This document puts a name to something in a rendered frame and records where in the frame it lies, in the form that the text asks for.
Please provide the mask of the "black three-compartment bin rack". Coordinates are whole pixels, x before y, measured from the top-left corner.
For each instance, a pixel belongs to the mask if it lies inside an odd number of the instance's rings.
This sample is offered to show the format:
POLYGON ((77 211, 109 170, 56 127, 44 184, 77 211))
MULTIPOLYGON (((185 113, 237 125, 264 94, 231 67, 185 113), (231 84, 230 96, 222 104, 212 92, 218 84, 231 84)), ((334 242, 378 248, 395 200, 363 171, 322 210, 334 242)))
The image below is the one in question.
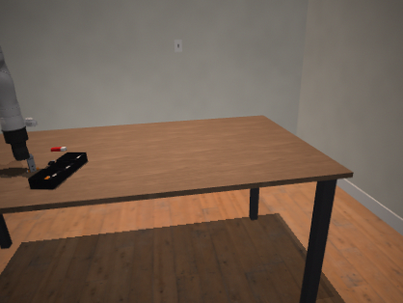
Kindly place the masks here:
POLYGON ((30 188, 53 190, 87 161, 85 152, 67 152, 56 159, 55 163, 28 178, 30 188), (48 176, 50 178, 45 179, 48 176))

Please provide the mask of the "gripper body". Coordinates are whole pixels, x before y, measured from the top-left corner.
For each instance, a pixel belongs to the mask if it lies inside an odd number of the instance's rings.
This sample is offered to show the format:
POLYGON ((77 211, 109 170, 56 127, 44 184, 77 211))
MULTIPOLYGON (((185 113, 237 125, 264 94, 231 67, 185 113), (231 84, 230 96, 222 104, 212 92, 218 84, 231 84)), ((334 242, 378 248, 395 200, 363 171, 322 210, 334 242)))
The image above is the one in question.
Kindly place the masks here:
POLYGON ((30 158, 26 141, 29 139, 26 126, 36 126, 37 121, 32 118, 23 120, 22 115, 12 117, 0 117, 0 124, 6 144, 11 144, 15 160, 30 158))

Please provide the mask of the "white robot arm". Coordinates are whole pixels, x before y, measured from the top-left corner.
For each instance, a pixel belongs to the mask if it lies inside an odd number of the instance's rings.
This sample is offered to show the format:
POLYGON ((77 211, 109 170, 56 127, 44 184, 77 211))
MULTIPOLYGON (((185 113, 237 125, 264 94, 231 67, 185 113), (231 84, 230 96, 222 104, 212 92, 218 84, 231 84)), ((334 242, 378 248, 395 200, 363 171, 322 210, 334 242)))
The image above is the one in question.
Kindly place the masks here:
POLYGON ((21 114, 13 79, 9 74, 0 46, 0 117, 2 118, 21 114))

